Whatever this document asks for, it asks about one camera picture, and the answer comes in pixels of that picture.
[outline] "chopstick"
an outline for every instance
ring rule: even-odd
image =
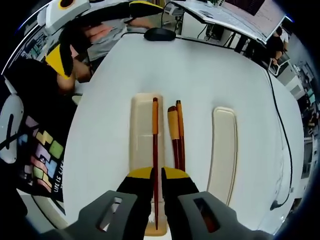
[[[185,155],[185,131],[184,131],[184,118],[182,114],[181,101],[177,100],[176,109],[178,112],[178,126],[179,126],[179,141],[178,141],[178,153],[179,153],[179,169],[186,171],[186,155]]]
[[[158,230],[158,212],[159,212],[159,188],[158,188],[158,99],[153,98],[152,103],[152,134],[153,134],[153,170],[154,170],[154,213],[155,229]]]
[[[168,109],[168,123],[169,123],[169,131],[170,137],[172,140],[172,148],[173,148],[173,156],[174,156],[174,168],[179,168],[179,146],[178,140],[179,137],[179,123],[178,123],[178,111],[175,106],[171,106]]]

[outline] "computer mouse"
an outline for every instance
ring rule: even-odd
[[[176,33],[165,28],[154,27],[144,33],[144,38],[148,41],[172,41],[176,38]]]

